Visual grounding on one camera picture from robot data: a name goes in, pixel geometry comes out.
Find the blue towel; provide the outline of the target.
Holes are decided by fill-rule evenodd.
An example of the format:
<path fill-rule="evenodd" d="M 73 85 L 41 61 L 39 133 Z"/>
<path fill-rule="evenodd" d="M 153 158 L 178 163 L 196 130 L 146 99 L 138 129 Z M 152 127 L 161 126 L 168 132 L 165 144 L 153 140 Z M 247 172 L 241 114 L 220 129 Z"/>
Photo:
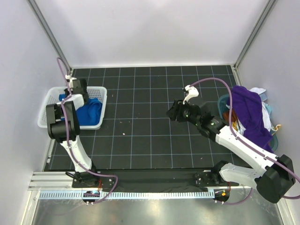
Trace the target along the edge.
<path fill-rule="evenodd" d="M 63 109 L 58 105 L 58 112 L 54 113 L 54 121 L 65 120 L 64 113 L 67 115 L 68 126 L 80 128 L 81 126 L 95 126 L 100 122 L 102 103 L 94 99 L 89 99 L 88 103 L 84 103 L 81 94 L 74 94 L 67 97 L 66 94 L 60 94 L 59 100 L 63 102 Z"/>

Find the purple towel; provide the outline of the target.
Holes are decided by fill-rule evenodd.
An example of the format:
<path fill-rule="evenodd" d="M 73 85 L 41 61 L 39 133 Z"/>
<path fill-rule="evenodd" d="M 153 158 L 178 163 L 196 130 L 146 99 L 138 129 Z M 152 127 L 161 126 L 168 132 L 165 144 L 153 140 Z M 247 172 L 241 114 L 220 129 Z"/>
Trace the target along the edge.
<path fill-rule="evenodd" d="M 243 86 L 234 86 L 231 94 L 232 109 L 246 129 L 243 136 L 264 150 L 273 153 L 274 151 L 269 145 L 272 135 L 264 126 L 263 106 L 259 94 Z"/>

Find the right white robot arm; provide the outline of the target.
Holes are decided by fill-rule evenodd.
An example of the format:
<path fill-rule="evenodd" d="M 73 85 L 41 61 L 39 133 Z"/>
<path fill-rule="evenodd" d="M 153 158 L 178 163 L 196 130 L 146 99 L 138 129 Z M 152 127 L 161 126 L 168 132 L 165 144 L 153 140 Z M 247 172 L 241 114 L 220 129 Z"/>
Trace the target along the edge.
<path fill-rule="evenodd" d="M 227 182 L 246 185 L 257 190 L 265 200 L 277 203 L 286 198 L 285 194 L 295 184 L 293 162 L 288 156 L 278 157 L 232 131 L 225 120 L 210 113 L 206 104 L 197 106 L 175 100 L 166 115 L 171 121 L 193 124 L 202 136 L 229 149 L 249 165 L 241 167 L 220 161 L 210 172 L 215 185 Z"/>

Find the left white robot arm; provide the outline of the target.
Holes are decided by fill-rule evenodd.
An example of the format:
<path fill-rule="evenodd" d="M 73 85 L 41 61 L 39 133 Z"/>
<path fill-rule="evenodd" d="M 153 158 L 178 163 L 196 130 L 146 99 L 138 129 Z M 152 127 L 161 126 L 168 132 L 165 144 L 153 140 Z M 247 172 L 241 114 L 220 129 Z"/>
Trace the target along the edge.
<path fill-rule="evenodd" d="M 90 157 L 86 154 L 80 140 L 80 125 L 76 110 L 86 105 L 89 100 L 87 82 L 84 79 L 68 78 L 65 97 L 58 103 L 45 107 L 47 132 L 70 156 L 75 173 L 66 175 L 76 184 L 93 188 L 99 183 L 99 176 Z"/>

